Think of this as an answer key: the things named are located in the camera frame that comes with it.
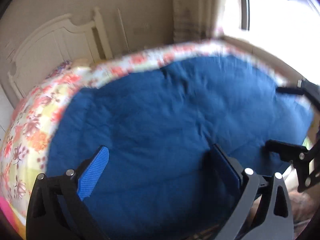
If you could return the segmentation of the blue quilted puffer jacket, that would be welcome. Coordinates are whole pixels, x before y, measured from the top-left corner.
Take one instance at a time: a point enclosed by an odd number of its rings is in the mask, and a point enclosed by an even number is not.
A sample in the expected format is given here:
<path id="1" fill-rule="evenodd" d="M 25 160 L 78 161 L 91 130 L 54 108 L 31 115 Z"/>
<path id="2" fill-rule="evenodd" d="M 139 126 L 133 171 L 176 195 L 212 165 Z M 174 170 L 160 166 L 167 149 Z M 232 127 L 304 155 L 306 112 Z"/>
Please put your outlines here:
<path id="1" fill-rule="evenodd" d="M 228 55 L 83 88 L 50 143 L 47 174 L 76 168 L 106 146 L 109 162 L 84 199 L 101 230 L 110 239 L 182 239 L 222 223 L 238 200 L 221 179 L 214 145 L 261 175 L 287 169 L 262 148 L 270 139 L 301 144 L 313 113 L 276 87 Z"/>

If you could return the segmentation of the floral bed quilt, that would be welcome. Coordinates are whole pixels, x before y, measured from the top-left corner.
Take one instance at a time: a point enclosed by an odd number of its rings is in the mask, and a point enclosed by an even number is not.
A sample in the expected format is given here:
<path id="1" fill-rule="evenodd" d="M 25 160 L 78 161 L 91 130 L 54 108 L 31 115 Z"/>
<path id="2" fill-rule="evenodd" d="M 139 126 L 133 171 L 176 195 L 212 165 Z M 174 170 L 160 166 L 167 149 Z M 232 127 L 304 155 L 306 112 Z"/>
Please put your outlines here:
<path id="1" fill-rule="evenodd" d="M 17 217 L 18 231 L 2 211 L 1 225 L 18 238 L 25 239 L 31 185 L 36 176 L 46 170 L 50 141 L 67 105 L 80 88 L 98 88 L 130 73 L 158 69 L 191 57 L 213 55 L 234 55 L 266 71 L 277 83 L 286 82 L 269 59 L 259 59 L 249 49 L 211 40 L 144 50 L 99 61 L 93 67 L 77 59 L 70 60 L 71 69 L 34 86 L 13 111 L 1 140 L 1 196 Z"/>

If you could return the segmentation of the pink cloth item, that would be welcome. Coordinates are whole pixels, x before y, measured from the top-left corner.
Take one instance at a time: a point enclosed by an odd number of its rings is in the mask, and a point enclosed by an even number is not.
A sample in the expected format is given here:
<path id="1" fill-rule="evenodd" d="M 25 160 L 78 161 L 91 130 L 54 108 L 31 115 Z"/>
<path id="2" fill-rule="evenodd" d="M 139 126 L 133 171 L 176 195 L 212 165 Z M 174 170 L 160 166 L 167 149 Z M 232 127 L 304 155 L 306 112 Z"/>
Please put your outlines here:
<path id="1" fill-rule="evenodd" d="M 0 196 L 0 207 L 9 224 L 14 228 L 15 231 L 18 231 L 17 217 L 10 204 L 2 196 Z"/>

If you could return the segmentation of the patterned round cushion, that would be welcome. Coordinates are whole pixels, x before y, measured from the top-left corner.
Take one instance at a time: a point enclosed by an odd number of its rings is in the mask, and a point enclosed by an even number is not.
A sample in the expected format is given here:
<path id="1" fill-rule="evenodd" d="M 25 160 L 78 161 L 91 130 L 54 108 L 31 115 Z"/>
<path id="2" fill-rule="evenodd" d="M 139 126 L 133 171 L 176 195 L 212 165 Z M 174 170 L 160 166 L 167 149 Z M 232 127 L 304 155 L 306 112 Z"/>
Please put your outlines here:
<path id="1" fill-rule="evenodd" d="M 46 79 L 50 79 L 52 77 L 58 76 L 63 73 L 65 70 L 71 69 L 72 61 L 66 60 L 63 61 L 59 66 L 57 66 L 47 77 Z"/>

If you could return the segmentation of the patterned window curtain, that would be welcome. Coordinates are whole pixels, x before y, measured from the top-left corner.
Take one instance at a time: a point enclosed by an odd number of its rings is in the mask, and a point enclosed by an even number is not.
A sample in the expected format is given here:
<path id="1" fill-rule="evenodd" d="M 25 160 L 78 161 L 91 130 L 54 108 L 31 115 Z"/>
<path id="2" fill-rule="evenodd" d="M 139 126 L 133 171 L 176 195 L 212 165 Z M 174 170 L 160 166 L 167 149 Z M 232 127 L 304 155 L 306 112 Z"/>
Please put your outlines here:
<path id="1" fill-rule="evenodd" d="M 175 43 L 218 38 L 241 28 L 241 0 L 172 0 Z"/>

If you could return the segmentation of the white wooden headboard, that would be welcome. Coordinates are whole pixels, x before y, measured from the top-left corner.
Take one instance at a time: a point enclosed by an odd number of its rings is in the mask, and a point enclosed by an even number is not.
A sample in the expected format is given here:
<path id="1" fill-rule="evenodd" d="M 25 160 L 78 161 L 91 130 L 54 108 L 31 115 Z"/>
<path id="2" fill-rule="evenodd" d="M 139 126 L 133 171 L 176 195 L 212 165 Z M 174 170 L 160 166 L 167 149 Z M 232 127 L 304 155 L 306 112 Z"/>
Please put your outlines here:
<path id="1" fill-rule="evenodd" d="M 16 50 L 15 74 L 9 83 L 19 99 L 44 80 L 63 61 L 86 58 L 99 62 L 113 58 L 100 8 L 93 8 L 93 20 L 74 25 L 72 14 L 49 20 L 33 31 Z"/>

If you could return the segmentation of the slim white desk lamp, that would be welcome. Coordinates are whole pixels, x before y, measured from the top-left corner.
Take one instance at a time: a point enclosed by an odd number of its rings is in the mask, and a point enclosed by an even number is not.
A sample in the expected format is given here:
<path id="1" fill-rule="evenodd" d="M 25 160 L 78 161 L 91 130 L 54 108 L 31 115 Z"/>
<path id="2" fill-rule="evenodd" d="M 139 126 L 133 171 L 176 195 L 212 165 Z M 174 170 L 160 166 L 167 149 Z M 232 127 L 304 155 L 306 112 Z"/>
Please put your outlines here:
<path id="1" fill-rule="evenodd" d="M 120 8 L 117 8 L 117 12 L 118 12 L 118 17 L 119 17 L 120 26 L 121 26 L 121 33 L 122 33 L 122 35 L 123 35 L 123 39 L 124 39 L 124 42 L 125 42 L 125 46 L 126 46 L 127 51 L 130 53 L 130 52 L 131 52 L 131 49 L 130 49 L 130 46 L 129 46 L 129 41 L 128 41 L 128 39 L 127 39 L 127 34 L 126 34 L 124 22 L 123 22 L 123 17 L 122 17 L 121 9 L 120 9 Z"/>

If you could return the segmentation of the window with dark frame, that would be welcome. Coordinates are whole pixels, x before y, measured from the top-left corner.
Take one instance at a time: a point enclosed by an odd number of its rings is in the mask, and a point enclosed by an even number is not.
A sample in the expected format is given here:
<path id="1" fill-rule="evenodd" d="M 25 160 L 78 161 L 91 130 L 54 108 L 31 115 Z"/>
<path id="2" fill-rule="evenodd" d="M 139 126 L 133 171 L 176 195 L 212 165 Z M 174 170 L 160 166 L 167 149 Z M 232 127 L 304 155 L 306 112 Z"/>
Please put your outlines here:
<path id="1" fill-rule="evenodd" d="M 260 39 L 319 41 L 319 1 L 241 0 L 241 28 Z"/>

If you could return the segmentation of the wall power socket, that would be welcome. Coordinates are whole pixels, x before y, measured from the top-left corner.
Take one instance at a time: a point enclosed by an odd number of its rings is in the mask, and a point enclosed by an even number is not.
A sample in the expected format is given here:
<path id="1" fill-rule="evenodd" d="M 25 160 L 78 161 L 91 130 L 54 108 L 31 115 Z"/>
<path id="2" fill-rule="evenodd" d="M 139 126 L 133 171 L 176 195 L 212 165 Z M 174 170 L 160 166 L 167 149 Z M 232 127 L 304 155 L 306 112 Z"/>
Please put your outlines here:
<path id="1" fill-rule="evenodd" d="M 133 28 L 134 35 L 145 35 L 150 32 L 152 32 L 152 27 L 150 24 L 147 23 Z"/>

